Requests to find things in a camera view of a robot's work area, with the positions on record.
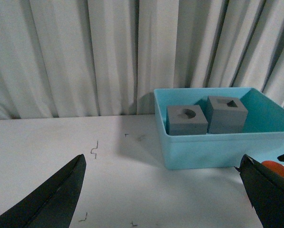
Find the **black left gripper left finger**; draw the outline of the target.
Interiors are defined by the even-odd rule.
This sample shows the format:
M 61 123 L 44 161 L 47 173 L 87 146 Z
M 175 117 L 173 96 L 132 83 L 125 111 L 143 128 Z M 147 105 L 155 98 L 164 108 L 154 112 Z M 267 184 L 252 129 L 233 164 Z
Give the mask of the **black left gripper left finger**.
M 68 228 L 80 197 L 85 170 L 85 156 L 73 158 L 1 214 L 0 228 Z

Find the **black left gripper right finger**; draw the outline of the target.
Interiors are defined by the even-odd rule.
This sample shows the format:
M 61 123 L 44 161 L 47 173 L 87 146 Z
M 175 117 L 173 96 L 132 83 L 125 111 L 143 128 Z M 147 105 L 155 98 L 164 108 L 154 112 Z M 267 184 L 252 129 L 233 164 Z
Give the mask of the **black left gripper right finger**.
M 284 228 L 284 178 L 244 155 L 236 168 L 264 228 Z

